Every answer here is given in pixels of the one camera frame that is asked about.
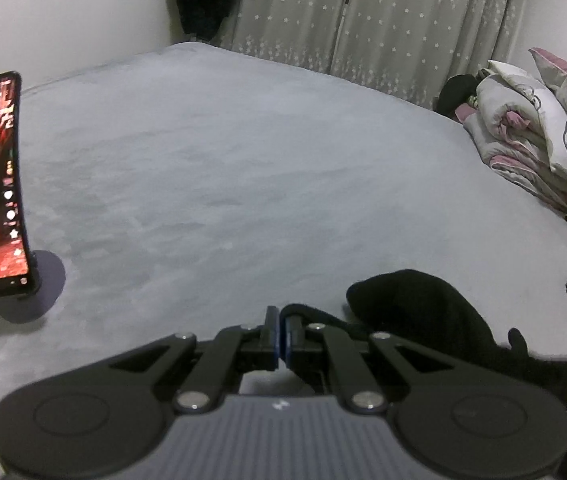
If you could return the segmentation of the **black garment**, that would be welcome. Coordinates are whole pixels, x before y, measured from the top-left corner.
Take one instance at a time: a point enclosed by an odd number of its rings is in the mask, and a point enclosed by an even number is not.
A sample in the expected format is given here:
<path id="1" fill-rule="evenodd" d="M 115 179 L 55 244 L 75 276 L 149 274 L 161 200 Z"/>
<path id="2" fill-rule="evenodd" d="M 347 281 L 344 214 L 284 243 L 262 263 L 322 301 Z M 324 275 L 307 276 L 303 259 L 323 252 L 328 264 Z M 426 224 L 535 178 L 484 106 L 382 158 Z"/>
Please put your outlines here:
<path id="1" fill-rule="evenodd" d="M 567 358 L 532 356 L 517 328 L 506 347 L 454 286 L 417 270 L 399 270 L 357 282 L 347 289 L 355 321 L 345 322 L 306 304 L 288 304 L 281 317 L 323 323 L 354 339 L 385 332 L 460 361 L 537 385 L 567 404 Z"/>

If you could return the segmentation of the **grey bed sheet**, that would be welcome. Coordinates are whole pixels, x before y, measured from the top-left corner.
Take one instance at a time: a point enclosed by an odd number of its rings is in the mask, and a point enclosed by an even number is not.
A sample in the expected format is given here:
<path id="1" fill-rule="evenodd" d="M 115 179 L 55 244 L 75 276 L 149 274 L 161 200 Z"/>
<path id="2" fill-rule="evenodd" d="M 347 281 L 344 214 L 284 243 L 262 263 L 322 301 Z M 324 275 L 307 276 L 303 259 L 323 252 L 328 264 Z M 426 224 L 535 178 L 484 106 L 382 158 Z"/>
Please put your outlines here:
<path id="1" fill-rule="evenodd" d="M 567 222 L 393 96 L 177 44 L 24 91 L 20 162 L 29 243 L 66 283 L 46 315 L 0 316 L 0 399 L 270 304 L 338 315 L 398 269 L 454 285 L 497 340 L 567 356 Z"/>

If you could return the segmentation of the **round grey phone stand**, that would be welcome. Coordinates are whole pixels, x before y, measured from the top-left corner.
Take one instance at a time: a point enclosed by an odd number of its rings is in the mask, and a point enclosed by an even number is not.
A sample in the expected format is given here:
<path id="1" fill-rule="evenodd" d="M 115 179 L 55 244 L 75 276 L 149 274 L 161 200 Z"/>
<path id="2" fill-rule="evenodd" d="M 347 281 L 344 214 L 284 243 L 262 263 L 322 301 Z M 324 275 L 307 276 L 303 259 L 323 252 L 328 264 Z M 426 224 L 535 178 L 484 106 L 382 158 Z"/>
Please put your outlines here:
<path id="1" fill-rule="evenodd" d="M 61 296 L 66 283 L 66 270 L 61 258 L 48 250 L 33 252 L 34 288 L 26 294 L 0 297 L 0 318 L 12 324 L 41 320 Z"/>

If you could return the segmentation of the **black item behind quilt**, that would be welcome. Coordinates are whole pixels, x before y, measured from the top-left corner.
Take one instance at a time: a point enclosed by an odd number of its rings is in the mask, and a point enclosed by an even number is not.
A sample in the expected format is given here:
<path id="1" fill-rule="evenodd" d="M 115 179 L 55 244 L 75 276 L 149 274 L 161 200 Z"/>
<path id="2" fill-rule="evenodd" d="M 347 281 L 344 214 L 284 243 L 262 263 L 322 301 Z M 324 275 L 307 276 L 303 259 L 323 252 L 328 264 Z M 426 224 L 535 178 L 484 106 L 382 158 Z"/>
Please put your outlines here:
<path id="1" fill-rule="evenodd" d="M 453 116 L 459 106 L 468 103 L 472 96 L 477 95 L 479 82 L 477 76 L 471 74 L 452 76 L 445 82 L 439 96 L 435 99 L 434 112 L 447 117 Z"/>

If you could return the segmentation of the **folded pink white quilt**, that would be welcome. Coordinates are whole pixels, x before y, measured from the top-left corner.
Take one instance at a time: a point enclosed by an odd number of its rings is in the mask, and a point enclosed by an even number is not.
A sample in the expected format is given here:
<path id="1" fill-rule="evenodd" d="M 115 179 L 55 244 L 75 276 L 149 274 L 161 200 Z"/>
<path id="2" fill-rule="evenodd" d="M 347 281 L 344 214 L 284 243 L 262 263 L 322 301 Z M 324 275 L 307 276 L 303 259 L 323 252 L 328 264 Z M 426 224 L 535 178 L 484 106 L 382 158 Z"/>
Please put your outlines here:
<path id="1" fill-rule="evenodd" d="M 525 70 L 489 61 L 456 116 L 484 165 L 543 202 L 567 210 L 567 112 Z"/>

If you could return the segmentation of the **grey dotted curtain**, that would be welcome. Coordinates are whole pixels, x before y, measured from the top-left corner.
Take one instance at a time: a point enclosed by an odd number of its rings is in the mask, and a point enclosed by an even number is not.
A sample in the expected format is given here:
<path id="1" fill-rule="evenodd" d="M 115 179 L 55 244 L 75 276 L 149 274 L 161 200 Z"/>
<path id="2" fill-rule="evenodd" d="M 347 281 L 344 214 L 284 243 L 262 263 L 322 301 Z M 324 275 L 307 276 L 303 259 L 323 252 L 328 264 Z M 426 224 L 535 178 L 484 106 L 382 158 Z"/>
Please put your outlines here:
<path id="1" fill-rule="evenodd" d="M 221 47 L 430 107 L 449 78 L 504 61 L 526 0 L 236 0 Z"/>

